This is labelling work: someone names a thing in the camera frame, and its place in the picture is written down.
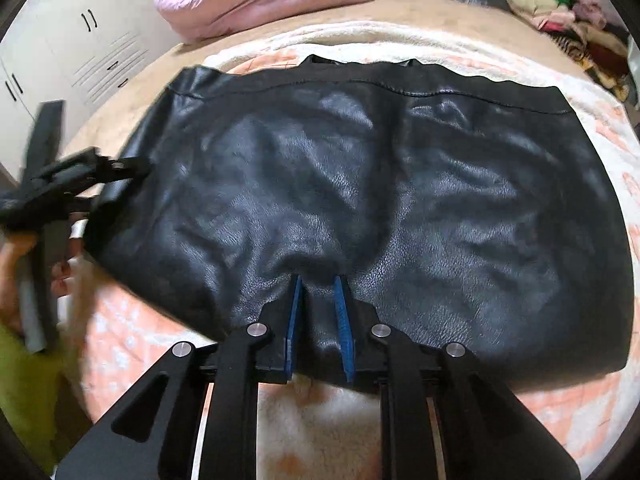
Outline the person's left hand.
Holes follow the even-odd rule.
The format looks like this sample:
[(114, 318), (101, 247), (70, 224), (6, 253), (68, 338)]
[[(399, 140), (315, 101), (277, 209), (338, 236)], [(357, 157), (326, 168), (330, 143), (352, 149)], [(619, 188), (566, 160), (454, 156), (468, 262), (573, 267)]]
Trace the person's left hand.
[[(28, 254), (38, 237), (35, 233), (10, 233), (1, 247), (1, 324), (17, 336), (23, 336), (18, 301), (17, 263)], [(74, 288), (75, 267), (63, 260), (52, 268), (51, 292), (55, 297), (68, 296)]]

